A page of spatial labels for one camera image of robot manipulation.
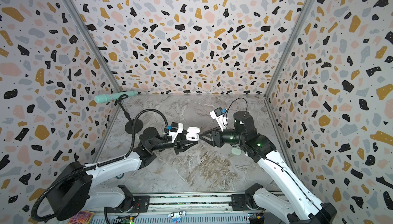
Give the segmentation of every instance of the black cable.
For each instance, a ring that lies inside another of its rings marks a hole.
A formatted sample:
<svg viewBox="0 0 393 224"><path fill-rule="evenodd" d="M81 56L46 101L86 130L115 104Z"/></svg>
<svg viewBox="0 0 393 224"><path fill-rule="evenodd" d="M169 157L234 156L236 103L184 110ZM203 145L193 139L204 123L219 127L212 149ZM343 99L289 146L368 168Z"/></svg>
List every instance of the black cable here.
<svg viewBox="0 0 393 224"><path fill-rule="evenodd" d="M238 100L238 99L244 99L244 98L237 98L237 99L235 99L234 101L232 101L232 103L229 105L228 109L225 111L224 115L222 116L222 123L223 123L223 124L224 124L224 116L225 116L225 114L226 114L226 117L228 118L228 111L229 111L229 108L231 108L231 105L232 105L236 100ZM247 109L248 109L247 100L244 99L244 101L246 102L246 111L244 112L243 118L245 117L246 112L247 112Z"/></svg>
<svg viewBox="0 0 393 224"><path fill-rule="evenodd" d="M108 219L108 207L105 207L105 208L104 208L104 218L105 218L106 224L111 224L111 223L109 222L109 219Z"/></svg>
<svg viewBox="0 0 393 224"><path fill-rule="evenodd" d="M95 169L96 166L90 166L90 167L86 167L83 169L78 169L74 172L69 173L68 175L64 176L63 178L61 178L60 180L52 183L43 193L40 197L38 197L37 201L33 204L32 206L32 211L31 211L31 217L34 221L47 221L50 220L52 218L54 218L56 215L55 214L51 214L51 215L46 215L43 217L38 216L37 211L38 211L38 207L40 206L41 202L44 200L44 198L48 195L49 192L51 192L56 186L58 186L59 184L61 184L62 182L65 182L66 180L69 180L71 178L73 178L76 175L79 175L82 172L86 172L88 170L92 170Z"/></svg>
<svg viewBox="0 0 393 224"><path fill-rule="evenodd" d="M108 161L105 161L105 162L102 162L102 163L98 163L97 167L102 167L102 166L105 166L105 165L108 165L108 164L111 164L111 163L114 163L114 162L117 162L117 161L120 161L120 160L123 160L123 159L124 159L124 156L121 156L119 158L114 158L114 159L111 159L111 160L108 160Z"/></svg>
<svg viewBox="0 0 393 224"><path fill-rule="evenodd" d="M165 143L168 142L169 137L168 137L168 135L167 135L167 133L166 133L166 130L167 130L166 127L168 126L168 121L167 121L166 117L164 116L164 114L163 114L161 111L156 110L156 109L145 109L145 110L142 110L142 111L139 112L139 113L136 115L136 117L134 118L134 122L133 122L133 124L132 124L132 130L131 130L131 133L132 133L131 146L130 146L130 150L125 154L125 157L128 157L128 156L131 154L132 149L134 148L136 120L138 120L138 118L139 118L143 113L145 113L145 112L156 112L156 113L158 113L158 114L164 119L164 123L165 123L165 135L164 135L164 139L165 139Z"/></svg>
<svg viewBox="0 0 393 224"><path fill-rule="evenodd" d="M136 203L136 204L138 205L138 214L135 216L135 218L138 217L138 216L139 216L139 213L141 212L141 207L139 206L138 203Z"/></svg>
<svg viewBox="0 0 393 224"><path fill-rule="evenodd" d="M291 179L293 180L293 182L295 182L295 184L296 184L297 187L301 190L301 192L304 194L304 196L305 196L310 202L312 202L311 199L307 196L307 194L306 194L305 192L303 192L302 188L297 184L297 182L295 181L295 179L294 179L286 170L284 170L284 168L283 168L281 165L279 165L279 164L276 163L276 162L273 162L272 160L270 160L270 159L268 159L268 158L266 158L265 160L268 160L268 161L270 161L270 162L276 164L276 165L277 165L278 167L280 167L284 172L286 172L287 175L288 175L289 177L291 177ZM317 209L318 211L321 211L313 202L312 202L312 205L314 205L314 207L316 207L316 209Z"/></svg>
<svg viewBox="0 0 393 224"><path fill-rule="evenodd" d="M126 98L128 98L128 95L127 95L127 94L122 94L122 95L120 95L120 97L117 99L117 103L119 104L120 108L123 110L124 116L125 116L130 122L132 122L130 113L128 113L128 112L125 110L125 108L123 107L123 105L121 104L122 100L123 100L123 99L126 99Z"/></svg>
<svg viewBox="0 0 393 224"><path fill-rule="evenodd" d="M134 207L134 210L132 211L132 213L131 214L129 214L128 216L126 216L126 217L117 217L117 219L127 219L127 218L129 218L129 217L131 217L134 213L135 213L135 209L136 209L136 206L135 206L135 204L137 204L138 206L139 206L139 204L138 203L133 203L132 204L132 206ZM138 214L135 216L135 217L138 217L139 216L139 212L141 211L141 209L140 208L138 208Z"/></svg>
<svg viewBox="0 0 393 224"><path fill-rule="evenodd" d="M244 145L240 144L240 145L239 145L239 148L240 148L244 153L247 152L248 155L255 156L255 153L254 153L253 151L249 151Z"/></svg>

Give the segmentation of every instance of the teal microphone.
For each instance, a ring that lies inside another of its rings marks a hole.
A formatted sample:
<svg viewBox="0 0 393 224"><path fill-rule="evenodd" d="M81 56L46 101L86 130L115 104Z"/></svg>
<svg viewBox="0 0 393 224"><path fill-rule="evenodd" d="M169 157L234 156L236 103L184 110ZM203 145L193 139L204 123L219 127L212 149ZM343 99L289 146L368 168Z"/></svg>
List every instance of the teal microphone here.
<svg viewBox="0 0 393 224"><path fill-rule="evenodd" d="M119 97L121 96L121 95L123 95L123 94L125 94L125 95L127 95L128 97L131 97L131 96L135 96L135 95L137 95L138 94L138 91L126 91L126 92L120 92L120 93L115 93L115 94L100 94L100 95L96 95L95 97L94 97L94 101L96 102L96 103L106 103L106 102L109 102L109 101L111 101L111 100L117 100L117 99L119 99ZM124 112L124 116L127 118L127 120L128 120L128 122L125 124L125 132L127 132L127 133L129 133L129 134L132 134L132 126L133 126L133 124L134 124L134 120L133 119L131 119L131 116L130 116L130 114L125 110L125 108L123 107L123 105L121 104L121 100L117 103L119 106L120 106L120 108L123 110L123 112ZM139 120L139 119L137 119L136 120L136 124L135 124L135 133L138 133L138 132L140 132L141 130L142 130L142 128L143 128L143 122L141 121L141 120Z"/></svg>
<svg viewBox="0 0 393 224"><path fill-rule="evenodd" d="M120 92L120 93L115 93L115 94L100 94L100 95L96 95L94 97L94 101L96 103L106 103L111 100L118 99L123 94L126 94L128 97L131 97L131 96L137 95L138 91L126 91L126 92Z"/></svg>

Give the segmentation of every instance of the patterned wallpaper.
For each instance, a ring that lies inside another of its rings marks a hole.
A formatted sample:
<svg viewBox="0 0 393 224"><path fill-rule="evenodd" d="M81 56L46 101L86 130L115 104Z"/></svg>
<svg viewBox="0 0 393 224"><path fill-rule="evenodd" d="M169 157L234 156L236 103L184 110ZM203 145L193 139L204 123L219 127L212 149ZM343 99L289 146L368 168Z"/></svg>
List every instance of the patterned wallpaper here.
<svg viewBox="0 0 393 224"><path fill-rule="evenodd" d="M305 0L73 0L121 88L264 93Z"/></svg>
<svg viewBox="0 0 393 224"><path fill-rule="evenodd" d="M90 162L114 105L94 102L111 87L62 1L0 1L0 223L34 223L57 174Z"/></svg>
<svg viewBox="0 0 393 224"><path fill-rule="evenodd" d="M317 0L268 100L335 223L393 223L392 0Z"/></svg>

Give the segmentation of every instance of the microphone stand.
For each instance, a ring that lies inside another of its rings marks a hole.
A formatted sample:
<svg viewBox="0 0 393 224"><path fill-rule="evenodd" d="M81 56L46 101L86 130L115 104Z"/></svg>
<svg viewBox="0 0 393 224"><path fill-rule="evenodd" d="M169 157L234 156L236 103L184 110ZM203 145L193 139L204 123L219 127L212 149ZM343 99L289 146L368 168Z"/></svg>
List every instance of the microphone stand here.
<svg viewBox="0 0 393 224"><path fill-rule="evenodd" d="M123 107L123 105L121 104L123 99L128 98L127 94L122 94L118 99L117 99L117 103L119 104L120 108L123 110L124 112L124 116L128 119L128 122L125 124L125 131L129 134L132 134L132 126L134 124L134 120L131 119L130 113L128 113L125 108ZM141 120L137 119L136 120L136 125L135 125L135 133L138 133L139 131L141 131L143 128L143 123Z"/></svg>

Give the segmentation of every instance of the black motor joint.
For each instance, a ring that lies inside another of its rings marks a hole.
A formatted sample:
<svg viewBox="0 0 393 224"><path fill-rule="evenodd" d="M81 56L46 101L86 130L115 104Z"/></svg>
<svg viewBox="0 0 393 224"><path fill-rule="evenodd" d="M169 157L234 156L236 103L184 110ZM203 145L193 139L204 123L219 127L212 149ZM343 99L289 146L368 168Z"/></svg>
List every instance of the black motor joint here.
<svg viewBox="0 0 393 224"><path fill-rule="evenodd" d="M226 128L223 132L219 127L203 133L200 138L212 146L222 147L224 144L239 145L254 162L266 158L266 154L275 151L276 147L264 135L257 133L254 119L248 111L233 114L234 129Z"/></svg>
<svg viewBox="0 0 393 224"><path fill-rule="evenodd" d="M171 123L170 126L164 128L165 135L169 131L177 132L179 129L179 123ZM157 129L154 127L146 128L143 133L139 136L140 143L133 151L137 152L142 160L141 168L148 166L155 158L156 155L153 151L163 151L165 149L173 148L176 154L185 152L192 146L196 145L197 141L188 141L186 139L187 131L182 131L177 134L176 138L172 136L160 136Z"/></svg>

